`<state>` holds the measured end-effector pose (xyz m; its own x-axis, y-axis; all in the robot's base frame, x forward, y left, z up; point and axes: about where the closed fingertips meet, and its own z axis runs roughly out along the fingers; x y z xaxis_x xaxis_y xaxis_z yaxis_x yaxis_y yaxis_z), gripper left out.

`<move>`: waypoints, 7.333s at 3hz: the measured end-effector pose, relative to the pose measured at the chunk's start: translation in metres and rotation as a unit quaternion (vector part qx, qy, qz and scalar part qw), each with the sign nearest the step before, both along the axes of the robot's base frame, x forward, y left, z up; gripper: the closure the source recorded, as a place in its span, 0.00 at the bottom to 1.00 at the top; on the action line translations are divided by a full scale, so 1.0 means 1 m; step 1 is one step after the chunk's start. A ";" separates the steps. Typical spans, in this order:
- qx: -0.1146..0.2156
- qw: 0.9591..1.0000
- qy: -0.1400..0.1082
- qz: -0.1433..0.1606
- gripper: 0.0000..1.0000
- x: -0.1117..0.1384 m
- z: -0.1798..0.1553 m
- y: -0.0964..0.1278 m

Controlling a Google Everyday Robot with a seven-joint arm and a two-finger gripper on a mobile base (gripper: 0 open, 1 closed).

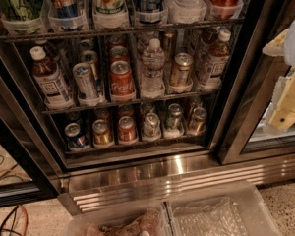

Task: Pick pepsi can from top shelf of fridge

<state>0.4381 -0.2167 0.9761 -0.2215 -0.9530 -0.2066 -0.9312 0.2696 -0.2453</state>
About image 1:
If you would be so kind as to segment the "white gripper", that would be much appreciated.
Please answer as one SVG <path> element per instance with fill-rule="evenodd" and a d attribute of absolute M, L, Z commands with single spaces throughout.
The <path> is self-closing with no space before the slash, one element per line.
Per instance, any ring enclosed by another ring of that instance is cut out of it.
<path fill-rule="evenodd" d="M 284 55 L 285 63 L 295 67 L 295 20 L 269 42 L 262 53 L 278 57 Z M 278 135 L 287 132 L 295 124 L 295 72 L 280 77 L 275 84 L 271 106 L 265 115 L 264 132 Z"/>

